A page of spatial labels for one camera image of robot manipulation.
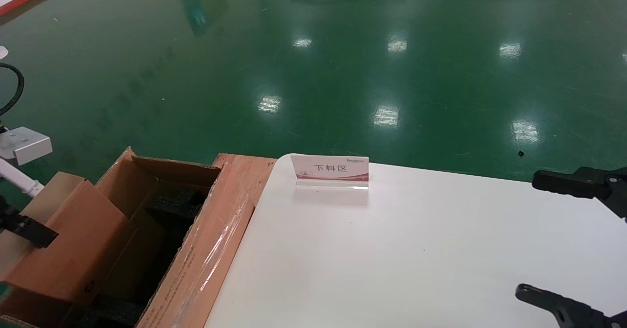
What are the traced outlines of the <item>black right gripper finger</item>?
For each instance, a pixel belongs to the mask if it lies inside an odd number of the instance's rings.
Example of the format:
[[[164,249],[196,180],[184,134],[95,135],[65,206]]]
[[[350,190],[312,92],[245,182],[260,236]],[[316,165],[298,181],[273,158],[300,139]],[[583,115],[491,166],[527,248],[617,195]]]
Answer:
[[[538,170],[533,188],[575,198],[596,198],[618,218],[627,217],[627,168],[615,170],[580,167],[571,174]]]
[[[591,306],[528,284],[519,284],[515,297],[550,312],[560,328],[625,328],[627,312],[611,317]]]

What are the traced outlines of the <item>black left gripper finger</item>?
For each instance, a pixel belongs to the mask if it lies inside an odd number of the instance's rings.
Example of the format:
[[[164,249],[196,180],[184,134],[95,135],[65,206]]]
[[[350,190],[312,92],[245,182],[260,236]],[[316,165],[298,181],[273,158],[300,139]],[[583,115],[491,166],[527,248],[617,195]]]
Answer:
[[[29,241],[36,248],[47,248],[58,233],[40,222],[17,211],[2,211],[0,227]]]

